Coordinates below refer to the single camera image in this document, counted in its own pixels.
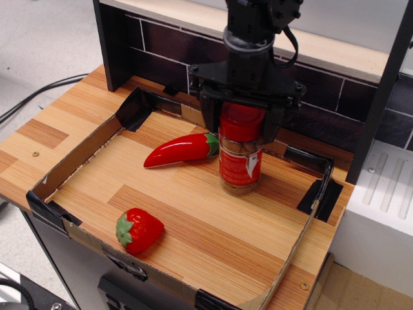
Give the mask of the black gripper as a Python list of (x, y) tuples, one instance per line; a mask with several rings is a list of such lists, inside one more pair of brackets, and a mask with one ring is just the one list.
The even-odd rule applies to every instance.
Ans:
[(223, 101), (265, 110), (262, 139), (272, 143), (284, 119), (299, 114), (306, 87), (281, 71), (297, 60), (296, 52), (287, 62), (278, 62), (274, 51), (262, 55), (228, 53), (222, 62), (191, 65), (190, 93), (200, 102), (210, 132), (218, 132)]

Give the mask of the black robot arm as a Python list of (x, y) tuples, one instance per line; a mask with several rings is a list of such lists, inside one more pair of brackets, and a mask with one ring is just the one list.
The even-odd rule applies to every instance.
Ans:
[(210, 131), (217, 131), (223, 103), (265, 112), (263, 141), (272, 143), (282, 124), (300, 108), (306, 87), (282, 74), (297, 60), (274, 57), (276, 35), (284, 33), (294, 48), (298, 43), (288, 25), (300, 17), (301, 1), (227, 1), (228, 22), (223, 32), (227, 59), (192, 65), (190, 94), (201, 104)]

